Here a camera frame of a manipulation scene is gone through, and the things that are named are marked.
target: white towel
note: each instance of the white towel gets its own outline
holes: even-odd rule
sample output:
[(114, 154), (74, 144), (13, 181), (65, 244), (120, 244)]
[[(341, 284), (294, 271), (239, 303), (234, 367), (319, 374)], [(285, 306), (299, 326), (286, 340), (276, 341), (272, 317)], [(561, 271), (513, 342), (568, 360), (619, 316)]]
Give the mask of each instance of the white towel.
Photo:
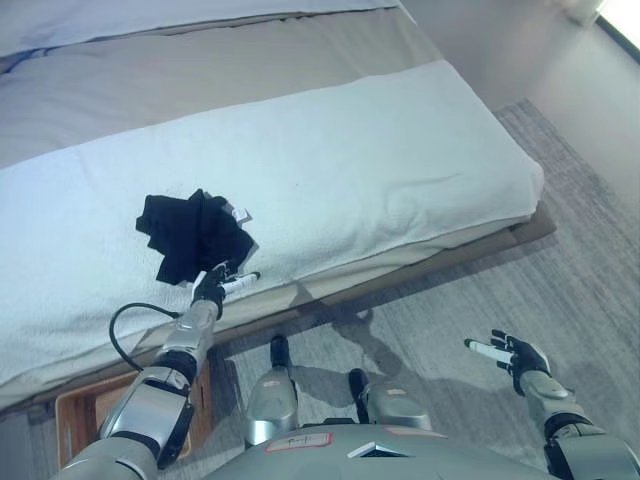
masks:
[[(256, 291), (531, 215), (542, 171), (444, 61), (204, 112), (0, 171), (0, 383), (108, 342), (131, 301), (180, 310), (135, 231), (147, 194), (247, 208)], [(123, 335), (163, 323), (123, 321)]]

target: gray bedsheet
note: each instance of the gray bedsheet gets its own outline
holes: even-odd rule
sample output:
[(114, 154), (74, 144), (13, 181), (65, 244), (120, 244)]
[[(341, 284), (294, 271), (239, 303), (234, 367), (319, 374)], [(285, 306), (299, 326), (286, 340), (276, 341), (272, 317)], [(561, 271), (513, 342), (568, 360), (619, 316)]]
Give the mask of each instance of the gray bedsheet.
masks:
[(398, 8), (42, 51), (0, 75), (0, 168), (105, 135), (438, 58)]

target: black cloth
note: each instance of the black cloth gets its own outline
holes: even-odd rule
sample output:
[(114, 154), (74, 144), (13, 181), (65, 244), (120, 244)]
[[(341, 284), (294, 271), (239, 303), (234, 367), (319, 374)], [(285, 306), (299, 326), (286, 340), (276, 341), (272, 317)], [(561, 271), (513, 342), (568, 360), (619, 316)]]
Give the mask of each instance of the black cloth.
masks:
[(227, 205), (223, 197), (208, 197), (202, 189), (188, 200), (147, 195), (136, 230), (149, 235), (148, 247), (164, 255), (156, 280), (193, 282), (201, 271), (224, 261), (231, 273), (238, 271), (254, 241), (224, 210)]

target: gray carpet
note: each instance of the gray carpet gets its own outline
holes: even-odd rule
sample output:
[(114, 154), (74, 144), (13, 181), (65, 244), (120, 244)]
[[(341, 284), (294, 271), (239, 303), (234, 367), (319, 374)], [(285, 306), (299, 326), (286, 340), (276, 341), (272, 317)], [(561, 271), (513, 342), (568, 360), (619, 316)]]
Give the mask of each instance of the gray carpet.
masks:
[[(242, 409), (268, 368), (276, 332), (289, 337), (303, 423), (355, 418), (346, 374), (361, 367), (423, 402), (436, 430), (544, 469), (542, 438), (524, 400), (503, 371), (462, 344), (498, 327), (539, 344), (594, 422), (640, 452), (637, 219), (530, 102), (496, 115), (544, 167), (544, 199), (558, 231), (214, 349), (215, 430), (161, 478), (200, 478), (243, 450)], [(48, 420), (30, 432), (36, 451), (47, 446), (49, 460), (33, 477), (44, 479), (55, 431)]]

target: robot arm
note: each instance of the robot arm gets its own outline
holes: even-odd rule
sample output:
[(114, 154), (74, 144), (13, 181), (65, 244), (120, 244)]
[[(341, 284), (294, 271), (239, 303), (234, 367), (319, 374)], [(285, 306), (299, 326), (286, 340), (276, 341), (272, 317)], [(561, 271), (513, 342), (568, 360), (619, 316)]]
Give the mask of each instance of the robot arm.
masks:
[(226, 265), (208, 272), (194, 288), (189, 310), (112, 409), (99, 440), (85, 448), (54, 480), (86, 478), (154, 480), (158, 468), (178, 457), (193, 416), (191, 386), (213, 346), (213, 327), (224, 298), (255, 282), (249, 274), (229, 281)]
[(549, 473), (563, 480), (638, 480), (638, 459), (623, 441), (593, 425), (573, 392), (551, 376), (536, 345), (499, 330), (493, 345), (466, 340), (470, 349), (498, 360), (526, 398), (529, 413), (545, 438)]

